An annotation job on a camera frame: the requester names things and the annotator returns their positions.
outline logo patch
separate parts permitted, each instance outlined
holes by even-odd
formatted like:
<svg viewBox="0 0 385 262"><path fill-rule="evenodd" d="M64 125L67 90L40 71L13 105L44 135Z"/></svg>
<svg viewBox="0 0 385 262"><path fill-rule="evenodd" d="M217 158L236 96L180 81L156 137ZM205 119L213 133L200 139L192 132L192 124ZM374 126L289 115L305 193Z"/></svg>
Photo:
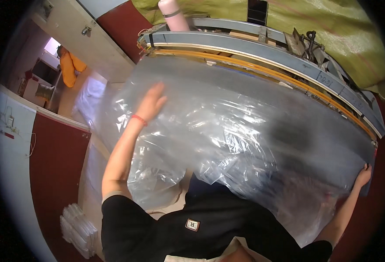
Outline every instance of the logo patch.
<svg viewBox="0 0 385 262"><path fill-rule="evenodd" d="M198 228L200 227L200 223L198 221L194 221L188 218L187 223L185 224L185 227L192 231L197 232Z"/></svg>

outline hand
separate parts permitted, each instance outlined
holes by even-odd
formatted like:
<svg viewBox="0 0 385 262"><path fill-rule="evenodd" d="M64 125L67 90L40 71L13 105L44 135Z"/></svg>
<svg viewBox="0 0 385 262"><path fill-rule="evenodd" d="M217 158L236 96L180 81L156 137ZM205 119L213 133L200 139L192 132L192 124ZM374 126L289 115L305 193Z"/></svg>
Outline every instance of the hand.
<svg viewBox="0 0 385 262"><path fill-rule="evenodd" d="M167 97L162 96L164 88L165 85L162 82L154 84L144 96L143 101L137 109L136 115L143 118L146 122L155 118L168 100Z"/></svg>
<svg viewBox="0 0 385 262"><path fill-rule="evenodd" d="M364 164L364 168L359 172L355 185L360 187L368 183L371 178L371 165Z"/></svg>

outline door handle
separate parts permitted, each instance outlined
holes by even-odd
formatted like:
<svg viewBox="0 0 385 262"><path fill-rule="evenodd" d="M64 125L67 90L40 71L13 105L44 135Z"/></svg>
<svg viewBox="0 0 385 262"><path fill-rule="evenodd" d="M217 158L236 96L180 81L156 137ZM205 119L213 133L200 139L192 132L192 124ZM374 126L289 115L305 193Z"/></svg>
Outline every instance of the door handle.
<svg viewBox="0 0 385 262"><path fill-rule="evenodd" d="M82 35L87 35L91 30L92 28L90 28L89 26L85 26L85 28L82 30Z"/></svg>

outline red bracelet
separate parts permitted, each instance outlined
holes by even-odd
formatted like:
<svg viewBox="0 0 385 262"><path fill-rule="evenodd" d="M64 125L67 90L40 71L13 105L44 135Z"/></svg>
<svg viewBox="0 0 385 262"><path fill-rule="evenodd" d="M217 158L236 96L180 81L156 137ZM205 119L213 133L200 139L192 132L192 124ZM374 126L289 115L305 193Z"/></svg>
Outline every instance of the red bracelet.
<svg viewBox="0 0 385 262"><path fill-rule="evenodd" d="M145 127L147 127L147 122L144 121L144 119L141 118L141 117L139 117L138 115L134 114L134 115L131 116L131 118L137 118L138 120L140 120L141 122L143 122L143 125L144 125Z"/></svg>

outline orange clothing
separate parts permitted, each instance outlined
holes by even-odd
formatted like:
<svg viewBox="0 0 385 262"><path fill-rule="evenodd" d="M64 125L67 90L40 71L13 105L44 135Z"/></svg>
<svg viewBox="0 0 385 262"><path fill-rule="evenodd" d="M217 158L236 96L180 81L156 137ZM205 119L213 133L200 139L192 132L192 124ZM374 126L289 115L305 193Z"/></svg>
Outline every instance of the orange clothing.
<svg viewBox="0 0 385 262"><path fill-rule="evenodd" d="M86 64L72 53L66 52L60 57L60 67L63 74L64 84L68 87L73 87L76 81L75 69L82 72L86 69Z"/></svg>

